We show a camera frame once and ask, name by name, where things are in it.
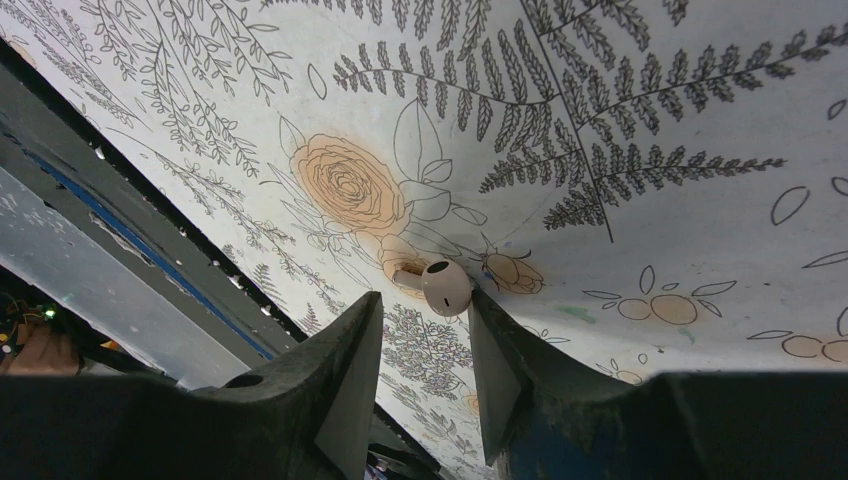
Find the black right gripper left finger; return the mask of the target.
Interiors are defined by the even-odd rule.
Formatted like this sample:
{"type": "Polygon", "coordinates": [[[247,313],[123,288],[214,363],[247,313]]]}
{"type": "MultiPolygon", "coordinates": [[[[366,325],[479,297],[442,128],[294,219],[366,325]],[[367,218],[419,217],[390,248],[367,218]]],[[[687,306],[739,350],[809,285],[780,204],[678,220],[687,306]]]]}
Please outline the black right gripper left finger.
{"type": "Polygon", "coordinates": [[[5,479],[360,479],[381,356],[380,293],[225,385],[5,376],[5,479]]]}

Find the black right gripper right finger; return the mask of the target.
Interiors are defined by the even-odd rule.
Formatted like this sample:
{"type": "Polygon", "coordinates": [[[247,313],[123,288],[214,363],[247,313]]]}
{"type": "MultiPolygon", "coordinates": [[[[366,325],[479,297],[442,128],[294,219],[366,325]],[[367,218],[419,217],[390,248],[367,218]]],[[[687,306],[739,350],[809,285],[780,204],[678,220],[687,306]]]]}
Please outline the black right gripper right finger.
{"type": "Polygon", "coordinates": [[[500,479],[843,479],[842,373],[606,376],[474,291],[486,464],[500,479]]]}

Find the beige earbud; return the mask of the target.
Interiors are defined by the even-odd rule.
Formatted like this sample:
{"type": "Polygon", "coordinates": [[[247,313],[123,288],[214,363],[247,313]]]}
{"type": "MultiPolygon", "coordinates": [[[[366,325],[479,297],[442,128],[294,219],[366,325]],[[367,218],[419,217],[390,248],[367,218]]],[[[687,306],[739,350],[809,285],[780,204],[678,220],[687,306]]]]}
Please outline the beige earbud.
{"type": "Polygon", "coordinates": [[[432,262],[420,272],[403,267],[393,274],[392,281],[400,287],[422,293],[429,307],[442,317],[459,316],[471,303],[470,278],[461,266],[451,260],[432,262]]]}

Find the floral table mat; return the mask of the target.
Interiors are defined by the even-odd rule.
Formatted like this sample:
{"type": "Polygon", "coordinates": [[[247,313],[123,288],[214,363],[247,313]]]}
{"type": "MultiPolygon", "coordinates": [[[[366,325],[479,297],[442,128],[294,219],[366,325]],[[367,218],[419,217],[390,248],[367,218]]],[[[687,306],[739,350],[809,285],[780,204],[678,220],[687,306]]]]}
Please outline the floral table mat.
{"type": "Polygon", "coordinates": [[[847,369],[843,1],[5,1],[1,37],[381,406],[490,478],[460,264],[599,373],[847,369]]]}

